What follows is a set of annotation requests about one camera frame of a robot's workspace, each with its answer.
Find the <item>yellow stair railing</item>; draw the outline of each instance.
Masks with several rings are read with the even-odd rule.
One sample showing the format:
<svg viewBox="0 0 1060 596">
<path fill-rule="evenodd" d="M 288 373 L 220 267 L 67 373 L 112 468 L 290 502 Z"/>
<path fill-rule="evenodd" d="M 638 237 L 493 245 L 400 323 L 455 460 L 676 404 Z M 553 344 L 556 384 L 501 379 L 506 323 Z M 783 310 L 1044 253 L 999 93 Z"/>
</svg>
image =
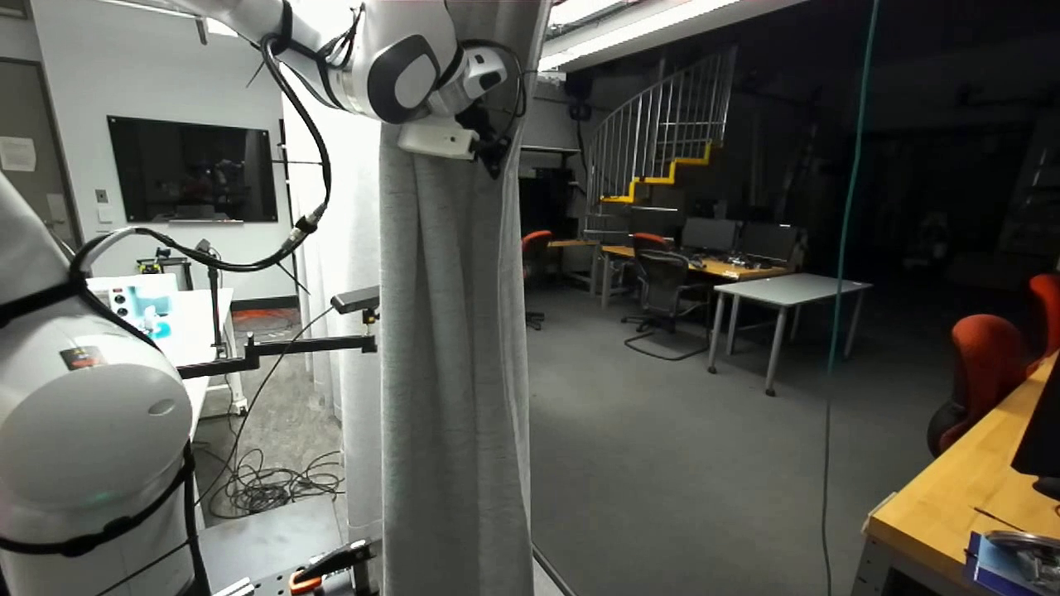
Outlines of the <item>yellow stair railing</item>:
<svg viewBox="0 0 1060 596">
<path fill-rule="evenodd" d="M 641 189 L 678 181 L 726 143 L 736 50 L 715 52 L 636 93 L 588 139 L 588 196 L 636 204 Z"/>
</svg>

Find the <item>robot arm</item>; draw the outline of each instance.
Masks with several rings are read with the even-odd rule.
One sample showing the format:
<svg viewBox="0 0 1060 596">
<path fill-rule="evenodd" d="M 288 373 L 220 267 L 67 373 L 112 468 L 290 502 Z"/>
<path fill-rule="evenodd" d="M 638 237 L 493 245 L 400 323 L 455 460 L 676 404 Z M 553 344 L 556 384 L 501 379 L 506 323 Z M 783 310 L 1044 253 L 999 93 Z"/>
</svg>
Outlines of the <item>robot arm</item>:
<svg viewBox="0 0 1060 596">
<path fill-rule="evenodd" d="M 284 65 L 330 109 L 400 122 L 400 144 L 469 159 L 479 132 L 455 117 L 506 80 L 493 45 L 461 42 L 443 0 L 174 0 L 229 23 Z"/>
</svg>

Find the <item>ceiling light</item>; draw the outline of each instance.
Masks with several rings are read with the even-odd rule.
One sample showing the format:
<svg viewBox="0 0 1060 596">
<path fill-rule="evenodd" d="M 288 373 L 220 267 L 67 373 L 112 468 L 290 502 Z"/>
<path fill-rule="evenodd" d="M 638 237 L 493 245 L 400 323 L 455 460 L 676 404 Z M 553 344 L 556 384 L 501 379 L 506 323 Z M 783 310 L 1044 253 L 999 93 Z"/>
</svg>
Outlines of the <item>ceiling light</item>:
<svg viewBox="0 0 1060 596">
<path fill-rule="evenodd" d="M 564 0 L 550 8 L 550 33 L 572 28 L 578 23 L 598 18 L 638 0 Z"/>
<path fill-rule="evenodd" d="M 173 5 L 169 0 L 103 0 L 108 5 L 130 5 L 130 8 L 143 8 L 143 14 L 159 14 L 159 16 L 174 16 L 174 18 L 202 18 L 206 33 L 212 36 L 238 36 L 232 25 L 224 25 L 223 18 L 206 18 L 194 16 L 190 8 Z"/>
<path fill-rule="evenodd" d="M 593 56 L 593 52 L 603 52 L 603 50 L 612 50 L 612 45 L 624 45 L 624 42 L 636 42 L 648 33 L 660 33 L 660 28 L 668 28 L 668 25 L 678 25 L 684 18 L 699 18 L 706 14 L 715 14 L 727 4 L 737 4 L 737 0 L 684 0 L 684 4 L 672 4 L 672 5 L 662 5 L 662 8 L 636 8 L 636 16 L 628 14 L 628 18 L 624 23 L 598 23 L 593 28 L 587 28 L 578 42 L 546 42 L 543 45 L 543 56 L 540 56 L 540 70 L 560 70 L 572 60 L 582 60 L 582 56 Z"/>
</svg>

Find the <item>white panel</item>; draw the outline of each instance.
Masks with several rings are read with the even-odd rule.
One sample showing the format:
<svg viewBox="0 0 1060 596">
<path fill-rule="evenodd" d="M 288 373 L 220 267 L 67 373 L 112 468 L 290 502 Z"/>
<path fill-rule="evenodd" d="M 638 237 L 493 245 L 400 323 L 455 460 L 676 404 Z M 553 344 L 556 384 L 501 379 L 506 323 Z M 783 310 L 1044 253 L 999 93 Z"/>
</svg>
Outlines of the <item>white panel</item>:
<svg viewBox="0 0 1060 596">
<path fill-rule="evenodd" d="M 33 16 L 84 237 L 126 220 L 105 117 L 269 128 L 279 159 L 280 100 L 269 71 L 248 82 L 257 70 L 257 52 L 248 42 L 207 36 L 202 45 L 191 18 L 100 0 L 33 0 Z M 159 228 L 191 245 L 207 237 L 229 261 L 263 258 L 288 236 L 280 166 L 270 175 L 274 225 Z M 105 196 L 105 218 L 100 218 L 95 191 Z M 123 242 L 100 258 L 95 271 L 126 273 L 153 248 L 140 237 Z M 238 287 L 236 301 L 296 294 L 279 267 L 229 280 Z"/>
</svg>

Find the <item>table leg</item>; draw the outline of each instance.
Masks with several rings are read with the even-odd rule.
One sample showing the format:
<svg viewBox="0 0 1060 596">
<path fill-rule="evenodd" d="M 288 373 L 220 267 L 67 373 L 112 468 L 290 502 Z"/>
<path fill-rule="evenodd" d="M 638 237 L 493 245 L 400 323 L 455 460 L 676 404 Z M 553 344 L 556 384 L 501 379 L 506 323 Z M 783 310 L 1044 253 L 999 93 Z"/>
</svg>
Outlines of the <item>table leg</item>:
<svg viewBox="0 0 1060 596">
<path fill-rule="evenodd" d="M 890 575 L 890 557 L 872 536 L 864 536 L 858 575 L 851 596 L 883 596 Z"/>
<path fill-rule="evenodd" d="M 864 292 L 858 292 L 858 301 L 856 301 L 856 313 L 851 313 L 851 329 L 847 329 L 847 348 L 841 352 L 845 357 L 851 357 L 851 352 L 856 352 L 856 333 L 858 333 L 858 322 L 861 322 L 861 301 L 864 301 Z"/>
<path fill-rule="evenodd" d="M 774 310 L 771 348 L 769 348 L 769 366 L 766 366 L 766 395 L 769 395 L 769 398 L 774 398 L 774 362 L 783 357 L 786 322 L 789 322 L 789 306 L 778 306 L 778 310 Z"/>
<path fill-rule="evenodd" d="M 792 333 L 789 333 L 789 341 L 794 341 L 799 322 L 800 322 L 800 306 L 792 306 Z"/>
<path fill-rule="evenodd" d="M 733 294 L 726 357 L 733 357 L 733 348 L 736 348 L 736 323 L 737 323 L 737 294 Z"/>
<path fill-rule="evenodd" d="M 723 333 L 723 316 L 726 316 L 726 294 L 715 298 L 715 323 L 710 329 L 710 353 L 706 353 L 706 372 L 718 372 L 718 333 Z"/>
<path fill-rule="evenodd" d="M 595 292 L 598 292 L 598 258 L 603 258 L 603 251 L 595 248 L 593 251 L 593 263 L 588 263 L 588 294 L 595 298 Z"/>
<path fill-rule="evenodd" d="M 229 357 L 238 353 L 232 310 L 229 310 L 229 322 L 224 322 L 224 352 L 229 352 Z M 245 410 L 248 410 L 248 404 L 245 404 L 245 395 L 242 395 L 242 373 L 229 373 L 229 412 L 245 412 Z"/>
<path fill-rule="evenodd" d="M 598 305 L 603 306 L 609 306 L 612 279 L 617 279 L 617 261 L 609 253 L 603 253 L 603 263 L 598 263 Z"/>
</svg>

